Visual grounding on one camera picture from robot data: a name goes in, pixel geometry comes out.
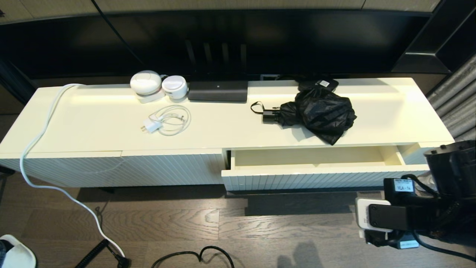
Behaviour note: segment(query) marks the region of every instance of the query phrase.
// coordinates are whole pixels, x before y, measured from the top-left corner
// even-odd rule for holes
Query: wooden floor
[[[380,192],[225,198],[223,186],[118,188],[113,194],[93,188],[68,191],[102,211],[104,232],[135,268],[149,268],[166,254],[200,251],[207,245],[229,252],[237,268],[475,266],[425,248],[365,244],[358,236],[354,199],[380,197]],[[0,197],[0,235],[19,238],[36,254],[40,268],[74,267],[101,240],[87,211],[60,192],[30,188],[19,174],[0,181]],[[474,254],[457,245],[447,248]],[[213,250],[205,260],[209,263],[177,256],[160,267],[229,267]],[[117,262],[105,250],[89,267],[115,268]]]

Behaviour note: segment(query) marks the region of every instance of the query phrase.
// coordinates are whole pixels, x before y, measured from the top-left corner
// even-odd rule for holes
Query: white tv stand
[[[79,86],[64,93],[25,167],[29,175],[64,187],[381,186],[384,177],[428,171],[422,153],[454,142],[411,78],[338,81],[335,93],[350,98],[357,119],[334,146],[303,127],[262,124],[250,110],[256,101],[271,108],[294,100],[295,81],[249,82],[247,103],[164,98],[140,104],[129,85]],[[0,144],[0,165],[19,169],[20,154],[40,131],[59,89],[35,92]],[[190,109],[186,131],[171,137],[141,131],[150,113],[171,104]]]

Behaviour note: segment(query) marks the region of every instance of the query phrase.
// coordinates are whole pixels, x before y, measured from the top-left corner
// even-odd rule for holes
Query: white round device
[[[171,99],[181,99],[187,95],[187,81],[180,75],[172,75],[164,79],[162,89]]]
[[[146,70],[140,71],[130,79],[130,88],[137,94],[137,99],[141,103],[148,103],[165,96],[160,86],[162,79],[159,74]]]

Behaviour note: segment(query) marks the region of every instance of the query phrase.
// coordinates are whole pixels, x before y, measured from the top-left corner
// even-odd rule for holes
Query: umbrella strap
[[[255,103],[253,103],[253,104],[251,105],[251,107],[250,107],[250,109],[251,109],[254,113],[256,113],[256,114],[263,114],[263,112],[257,112],[257,111],[255,111],[255,110],[253,110],[253,106],[255,106],[255,105],[260,105],[261,108],[263,108],[263,111],[264,111],[264,110],[265,110],[265,106],[263,105],[263,103],[262,103],[262,102],[255,102]]]

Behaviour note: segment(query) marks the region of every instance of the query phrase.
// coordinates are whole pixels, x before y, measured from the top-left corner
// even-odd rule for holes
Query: open drawer
[[[385,177],[420,175],[428,165],[406,165],[398,146],[231,151],[221,176],[228,191],[381,186]]]

